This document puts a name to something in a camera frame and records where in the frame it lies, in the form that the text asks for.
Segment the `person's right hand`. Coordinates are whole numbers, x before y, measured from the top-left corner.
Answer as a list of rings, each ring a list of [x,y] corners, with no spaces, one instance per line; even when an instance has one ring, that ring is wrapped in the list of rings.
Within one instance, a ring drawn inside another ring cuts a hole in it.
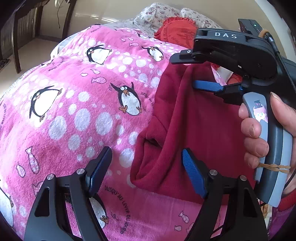
[[[295,109],[285,104],[281,98],[273,92],[270,93],[270,105],[277,121],[293,136],[292,159],[290,164],[291,170],[294,171],[296,134]],[[260,123],[249,117],[245,104],[241,104],[238,115],[242,119],[241,132],[245,135],[244,146],[246,153],[244,155],[244,161],[250,168],[255,169],[258,166],[259,159],[268,154],[269,145],[265,140],[259,137],[261,134]]]

